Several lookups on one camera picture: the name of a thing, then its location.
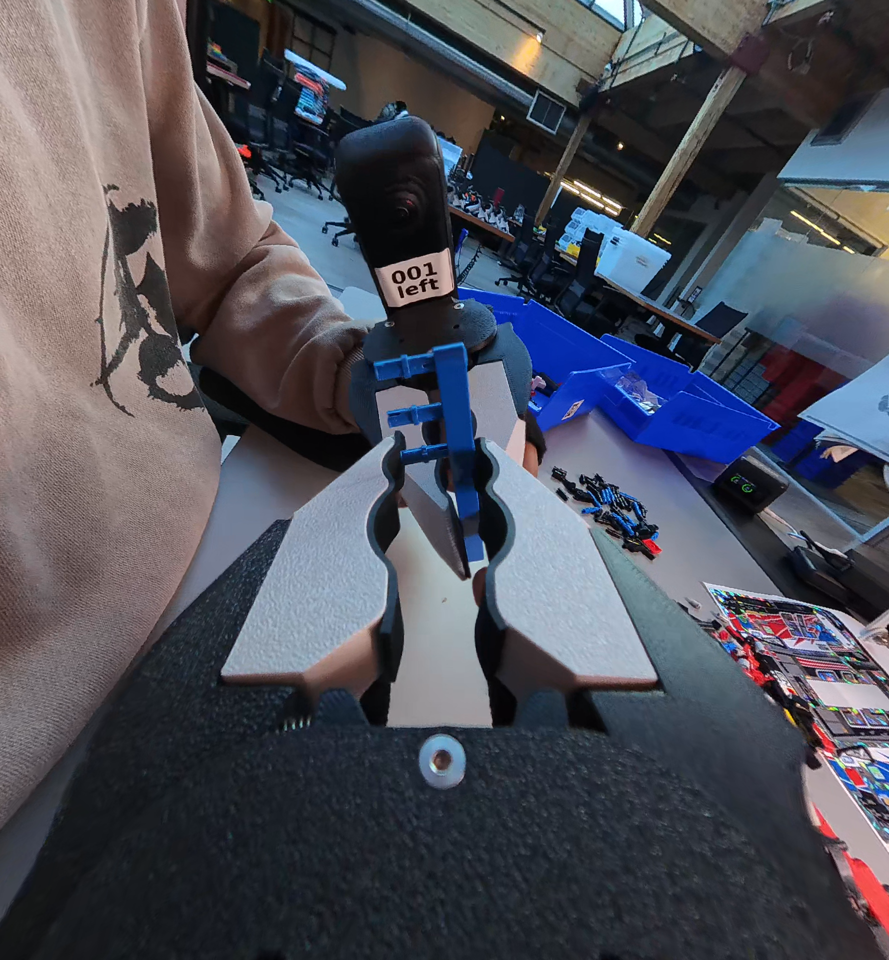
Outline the black office chair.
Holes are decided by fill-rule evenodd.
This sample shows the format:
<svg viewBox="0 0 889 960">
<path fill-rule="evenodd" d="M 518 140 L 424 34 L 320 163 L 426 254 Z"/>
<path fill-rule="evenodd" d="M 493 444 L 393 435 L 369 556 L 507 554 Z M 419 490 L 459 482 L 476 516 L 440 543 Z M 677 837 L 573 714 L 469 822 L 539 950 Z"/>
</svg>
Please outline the black office chair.
<svg viewBox="0 0 889 960">
<path fill-rule="evenodd" d="M 601 232 L 590 228 L 582 236 L 574 273 L 555 301 L 555 310 L 567 320 L 576 315 L 595 279 L 603 240 Z"/>
</svg>

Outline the row of black office chairs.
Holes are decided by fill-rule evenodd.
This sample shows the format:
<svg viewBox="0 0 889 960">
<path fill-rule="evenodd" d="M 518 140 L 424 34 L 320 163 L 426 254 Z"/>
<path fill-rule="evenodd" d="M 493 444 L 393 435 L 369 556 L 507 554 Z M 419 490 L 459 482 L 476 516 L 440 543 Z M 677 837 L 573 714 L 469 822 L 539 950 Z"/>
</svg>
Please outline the row of black office chairs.
<svg viewBox="0 0 889 960">
<path fill-rule="evenodd" d="M 341 79 L 292 50 L 284 52 L 283 62 L 263 55 L 251 80 L 223 54 L 212 52 L 206 78 L 255 198 L 265 199 L 259 178 L 266 177 L 278 193 L 303 183 L 319 199 L 334 199 L 324 178 L 331 173 L 339 138 L 330 95 L 346 89 Z"/>
</svg>

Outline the white plastic storage box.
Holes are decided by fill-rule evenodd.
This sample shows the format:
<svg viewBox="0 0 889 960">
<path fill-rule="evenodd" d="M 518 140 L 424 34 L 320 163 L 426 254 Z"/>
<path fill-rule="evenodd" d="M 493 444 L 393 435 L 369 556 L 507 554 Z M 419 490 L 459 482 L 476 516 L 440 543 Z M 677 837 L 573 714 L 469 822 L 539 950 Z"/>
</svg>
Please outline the white plastic storage box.
<svg viewBox="0 0 889 960">
<path fill-rule="evenodd" d="M 595 275 L 632 294 L 643 290 L 667 264 L 670 252 L 621 227 L 602 244 Z"/>
</svg>

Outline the lego instruction booklet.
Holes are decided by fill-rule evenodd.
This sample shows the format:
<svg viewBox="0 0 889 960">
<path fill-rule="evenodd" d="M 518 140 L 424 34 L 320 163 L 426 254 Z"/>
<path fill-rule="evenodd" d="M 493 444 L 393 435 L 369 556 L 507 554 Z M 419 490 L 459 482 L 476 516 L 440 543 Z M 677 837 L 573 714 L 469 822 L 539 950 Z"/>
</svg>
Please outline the lego instruction booklet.
<svg viewBox="0 0 889 960">
<path fill-rule="evenodd" d="M 889 354 L 800 413 L 822 437 L 889 464 Z"/>
</svg>

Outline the partly built lego car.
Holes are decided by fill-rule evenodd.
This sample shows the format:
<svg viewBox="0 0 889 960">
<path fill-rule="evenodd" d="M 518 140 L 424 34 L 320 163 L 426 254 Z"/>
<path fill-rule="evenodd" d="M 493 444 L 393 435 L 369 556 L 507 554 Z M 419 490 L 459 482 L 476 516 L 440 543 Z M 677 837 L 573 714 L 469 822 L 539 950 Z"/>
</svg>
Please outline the partly built lego car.
<svg viewBox="0 0 889 960">
<path fill-rule="evenodd" d="M 822 844 L 844 883 L 852 908 L 870 928 L 883 956 L 889 958 L 889 886 L 880 882 L 863 860 L 851 856 L 847 844 L 810 800 L 806 806 L 813 826 L 822 834 Z"/>
</svg>

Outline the pile of mixed lego pieces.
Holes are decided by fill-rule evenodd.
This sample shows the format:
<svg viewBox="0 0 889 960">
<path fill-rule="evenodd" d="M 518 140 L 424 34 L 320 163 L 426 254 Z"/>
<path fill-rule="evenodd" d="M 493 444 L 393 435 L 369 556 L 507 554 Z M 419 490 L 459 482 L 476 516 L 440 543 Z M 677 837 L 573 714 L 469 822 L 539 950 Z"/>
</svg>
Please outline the pile of mixed lego pieces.
<svg viewBox="0 0 889 960">
<path fill-rule="evenodd" d="M 797 695 L 779 662 L 762 643 L 745 637 L 717 618 L 705 621 L 702 629 L 758 688 L 775 700 L 784 701 Z"/>
</svg>

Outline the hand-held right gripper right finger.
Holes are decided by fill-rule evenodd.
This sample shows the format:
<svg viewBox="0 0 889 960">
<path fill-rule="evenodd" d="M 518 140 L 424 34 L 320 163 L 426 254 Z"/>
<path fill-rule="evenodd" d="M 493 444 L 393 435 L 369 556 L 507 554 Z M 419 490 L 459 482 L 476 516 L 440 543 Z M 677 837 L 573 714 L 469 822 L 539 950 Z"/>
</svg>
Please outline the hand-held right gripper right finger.
<svg viewBox="0 0 889 960">
<path fill-rule="evenodd" d="M 477 441 L 487 565 L 475 621 L 491 724 L 550 691 L 653 692 L 658 673 L 591 528 L 496 442 Z"/>
</svg>

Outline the pile of black blue pins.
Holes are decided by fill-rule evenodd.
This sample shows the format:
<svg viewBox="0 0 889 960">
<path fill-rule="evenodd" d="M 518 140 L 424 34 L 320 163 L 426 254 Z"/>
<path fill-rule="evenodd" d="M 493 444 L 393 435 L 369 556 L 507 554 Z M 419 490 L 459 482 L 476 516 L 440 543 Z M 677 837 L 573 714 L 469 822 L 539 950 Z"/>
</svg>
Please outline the pile of black blue pins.
<svg viewBox="0 0 889 960">
<path fill-rule="evenodd" d="M 641 499 L 599 473 L 581 473 L 572 479 L 565 469 L 554 465 L 550 475 L 556 496 L 565 503 L 579 505 L 581 515 L 603 527 L 624 550 L 649 561 L 661 555 L 659 526 L 651 521 Z"/>
</svg>

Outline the clear bag of lego parts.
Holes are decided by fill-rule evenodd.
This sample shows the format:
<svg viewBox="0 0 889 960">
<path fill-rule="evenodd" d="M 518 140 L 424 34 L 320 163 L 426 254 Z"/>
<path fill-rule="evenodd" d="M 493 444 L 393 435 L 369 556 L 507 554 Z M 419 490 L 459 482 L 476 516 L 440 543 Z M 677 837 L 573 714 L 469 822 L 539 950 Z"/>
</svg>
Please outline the clear bag of lego parts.
<svg viewBox="0 0 889 960">
<path fill-rule="evenodd" d="M 615 379 L 614 387 L 619 393 L 647 416 L 652 416 L 664 407 L 667 400 L 655 393 L 647 381 L 632 369 L 624 370 Z"/>
</svg>

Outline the black device with green display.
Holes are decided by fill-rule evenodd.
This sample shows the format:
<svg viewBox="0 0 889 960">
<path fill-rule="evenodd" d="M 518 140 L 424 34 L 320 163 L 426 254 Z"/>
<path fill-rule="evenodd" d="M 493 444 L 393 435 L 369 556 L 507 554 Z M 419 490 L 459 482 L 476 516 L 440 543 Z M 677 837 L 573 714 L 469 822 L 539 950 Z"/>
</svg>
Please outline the black device with green display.
<svg viewBox="0 0 889 960">
<path fill-rule="evenodd" d="M 789 486 L 786 474 L 748 455 L 728 464 L 711 484 L 719 498 L 752 515 L 768 509 L 788 491 Z"/>
</svg>

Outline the person's left hand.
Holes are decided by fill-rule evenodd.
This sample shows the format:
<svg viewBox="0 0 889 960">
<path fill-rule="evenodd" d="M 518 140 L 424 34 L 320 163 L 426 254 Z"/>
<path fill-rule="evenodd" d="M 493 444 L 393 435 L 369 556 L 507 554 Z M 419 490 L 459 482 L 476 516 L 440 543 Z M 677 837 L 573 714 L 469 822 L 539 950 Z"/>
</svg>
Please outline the person's left hand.
<svg viewBox="0 0 889 960">
<path fill-rule="evenodd" d="M 540 467 L 547 454 L 546 437 L 530 411 L 518 418 L 511 431 L 506 452 L 534 478 L 539 477 Z"/>
</svg>

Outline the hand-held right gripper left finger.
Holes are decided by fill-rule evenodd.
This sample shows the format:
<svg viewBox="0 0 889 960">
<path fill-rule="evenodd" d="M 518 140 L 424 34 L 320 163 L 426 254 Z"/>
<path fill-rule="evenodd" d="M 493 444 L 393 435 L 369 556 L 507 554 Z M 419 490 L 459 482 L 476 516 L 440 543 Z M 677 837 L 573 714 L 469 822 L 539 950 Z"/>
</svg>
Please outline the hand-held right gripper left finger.
<svg viewBox="0 0 889 960">
<path fill-rule="evenodd" d="M 384 438 L 292 516 L 221 669 L 232 685 L 283 685 L 312 707 L 351 694 L 385 726 L 403 656 L 399 578 L 402 434 Z"/>
</svg>

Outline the blue storage bin with tag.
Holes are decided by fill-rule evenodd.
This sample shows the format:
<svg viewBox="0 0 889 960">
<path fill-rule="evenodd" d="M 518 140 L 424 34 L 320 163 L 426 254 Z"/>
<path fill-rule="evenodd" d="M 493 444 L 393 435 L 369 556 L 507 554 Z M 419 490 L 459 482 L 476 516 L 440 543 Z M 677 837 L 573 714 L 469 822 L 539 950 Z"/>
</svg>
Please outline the blue storage bin with tag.
<svg viewBox="0 0 889 960">
<path fill-rule="evenodd" d="M 537 392 L 530 409 L 538 427 L 547 432 L 589 414 L 624 403 L 640 412 L 621 386 L 631 361 L 618 349 L 595 339 L 538 301 L 510 294 L 488 293 L 462 287 L 462 300 L 489 306 L 499 324 L 509 323 L 531 357 L 533 371 L 549 386 Z"/>
</svg>

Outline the shiny sticker sheet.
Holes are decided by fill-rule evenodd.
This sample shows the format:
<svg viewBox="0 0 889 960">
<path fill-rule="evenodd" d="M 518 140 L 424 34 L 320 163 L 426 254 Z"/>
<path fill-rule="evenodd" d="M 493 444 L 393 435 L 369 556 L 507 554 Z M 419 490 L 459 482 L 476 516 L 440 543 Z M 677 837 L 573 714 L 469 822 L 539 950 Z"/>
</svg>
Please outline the shiny sticker sheet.
<svg viewBox="0 0 889 960">
<path fill-rule="evenodd" d="M 763 644 L 778 661 L 797 695 L 770 697 L 889 855 L 889 674 L 836 610 L 712 582 L 703 587 L 710 620 Z"/>
</svg>

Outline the wooden workbench with parts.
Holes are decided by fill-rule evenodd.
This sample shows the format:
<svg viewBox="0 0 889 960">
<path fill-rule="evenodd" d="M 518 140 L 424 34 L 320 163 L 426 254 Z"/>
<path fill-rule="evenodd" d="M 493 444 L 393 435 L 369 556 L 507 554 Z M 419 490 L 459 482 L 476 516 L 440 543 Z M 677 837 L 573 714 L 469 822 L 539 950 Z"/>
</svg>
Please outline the wooden workbench with parts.
<svg viewBox="0 0 889 960">
<path fill-rule="evenodd" d="M 474 227 L 508 242 L 522 239 L 530 241 L 534 236 L 533 225 L 515 220 L 507 214 L 502 204 L 482 196 L 474 189 L 449 190 L 446 199 L 450 214 L 468 229 Z"/>
</svg>

